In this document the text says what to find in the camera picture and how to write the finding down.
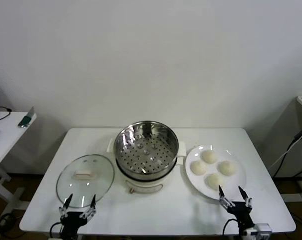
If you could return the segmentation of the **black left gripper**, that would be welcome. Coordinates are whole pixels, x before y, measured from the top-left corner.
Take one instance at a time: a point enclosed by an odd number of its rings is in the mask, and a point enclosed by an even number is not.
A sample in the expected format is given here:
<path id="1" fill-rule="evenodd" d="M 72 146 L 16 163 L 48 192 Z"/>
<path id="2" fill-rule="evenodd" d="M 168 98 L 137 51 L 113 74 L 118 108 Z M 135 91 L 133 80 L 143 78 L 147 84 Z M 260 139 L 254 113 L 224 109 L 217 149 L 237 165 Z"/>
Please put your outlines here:
<path id="1" fill-rule="evenodd" d="M 61 238 L 63 240 L 75 240 L 80 227 L 87 224 L 96 214 L 96 195 L 93 196 L 90 207 L 85 212 L 72 211 L 67 213 L 67 209 L 72 200 L 73 194 L 65 199 L 63 206 L 59 207 L 60 222 L 62 224 Z"/>

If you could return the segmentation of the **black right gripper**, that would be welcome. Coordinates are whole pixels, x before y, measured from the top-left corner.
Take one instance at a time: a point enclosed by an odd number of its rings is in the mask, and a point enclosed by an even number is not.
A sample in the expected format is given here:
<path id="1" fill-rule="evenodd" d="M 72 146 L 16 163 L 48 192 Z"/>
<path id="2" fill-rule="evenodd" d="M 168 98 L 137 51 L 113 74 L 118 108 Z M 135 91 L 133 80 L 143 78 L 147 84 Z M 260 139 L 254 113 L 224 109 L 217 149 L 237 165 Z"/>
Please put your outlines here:
<path id="1" fill-rule="evenodd" d="M 255 225 L 250 217 L 250 213 L 252 211 L 252 198 L 248 197 L 247 193 L 241 186 L 238 186 L 238 188 L 245 202 L 232 202 L 228 200 L 219 185 L 219 203 L 224 209 L 227 209 L 228 213 L 235 216 L 239 229 L 252 228 Z"/>

